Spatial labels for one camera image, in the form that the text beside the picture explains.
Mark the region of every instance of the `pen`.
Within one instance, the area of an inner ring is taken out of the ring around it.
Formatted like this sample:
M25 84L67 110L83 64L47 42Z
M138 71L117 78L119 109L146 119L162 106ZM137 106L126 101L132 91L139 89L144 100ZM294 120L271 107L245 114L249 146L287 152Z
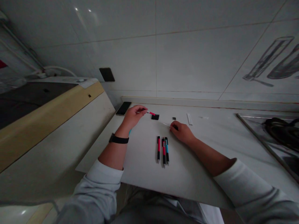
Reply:
M152 113L152 112L149 112L149 111L147 111L147 113L148 113L148 114L151 114L151 115L154 115L154 116L156 115L156 114L154 114L154 113Z
M167 137L165 137L165 145L166 145L166 159L167 159L167 165L169 165L168 138L167 138Z
M163 166L165 168L166 157L165 157L165 140L164 140L164 137L162 138L162 147L163 147Z
M158 136L157 142L158 142L158 163L160 163L160 136Z
M173 125L173 127L178 131L178 127L177 127L175 124Z

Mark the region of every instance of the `white sleeve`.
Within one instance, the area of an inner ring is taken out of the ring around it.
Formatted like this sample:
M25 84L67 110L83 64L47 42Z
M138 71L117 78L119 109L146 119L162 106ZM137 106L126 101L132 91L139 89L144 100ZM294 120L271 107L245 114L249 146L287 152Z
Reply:
M214 177L244 223L299 223L299 206L240 160Z
M123 170L107 167L96 160L76 186L56 223L105 223L116 213L116 193Z

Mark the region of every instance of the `red pen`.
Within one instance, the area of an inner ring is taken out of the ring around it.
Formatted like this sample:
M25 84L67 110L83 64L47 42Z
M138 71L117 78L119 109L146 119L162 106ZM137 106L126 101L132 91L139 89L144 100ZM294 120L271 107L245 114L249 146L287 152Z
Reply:
M165 140L162 138L162 147L163 147L163 166L165 168L166 165L166 153L165 153Z
M160 163L160 136L158 136L157 142L158 142L158 163Z
M148 114L151 114L151 115L154 115L154 116L156 115L156 114L154 114L154 113L152 113L152 112L149 112L149 111L147 111L147 113L148 113Z

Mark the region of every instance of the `blue pen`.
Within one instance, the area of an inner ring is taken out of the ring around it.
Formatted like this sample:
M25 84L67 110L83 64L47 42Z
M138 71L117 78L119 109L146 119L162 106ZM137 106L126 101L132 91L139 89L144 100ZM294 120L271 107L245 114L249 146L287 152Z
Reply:
M167 160L167 165L169 165L169 155L168 155L168 139L165 137L165 145L166 145L166 160Z

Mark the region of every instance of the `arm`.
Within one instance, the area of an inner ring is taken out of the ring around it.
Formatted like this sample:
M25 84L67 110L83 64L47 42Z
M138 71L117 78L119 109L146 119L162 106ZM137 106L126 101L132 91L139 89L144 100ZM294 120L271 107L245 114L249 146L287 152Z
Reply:
M128 138L130 130L146 111L147 108L140 105L128 109L115 136ZM76 186L56 223L104 223L113 218L116 213L115 191L120 187L126 150L127 144L108 143L90 171Z
M189 146L222 187L245 223L299 223L298 204L282 191L241 161L229 159L195 138L187 125L174 121L170 126L170 131Z

